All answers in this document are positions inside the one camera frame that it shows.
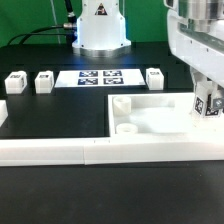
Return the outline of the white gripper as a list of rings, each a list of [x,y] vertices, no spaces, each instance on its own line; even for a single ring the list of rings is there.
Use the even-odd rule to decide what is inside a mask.
[[[224,84],[224,20],[213,21],[209,33],[195,32],[187,27],[186,19],[169,9],[167,28],[172,54],[191,66],[194,91],[209,90],[208,78]],[[224,108],[224,88],[219,85],[212,90],[211,107],[214,110]]]

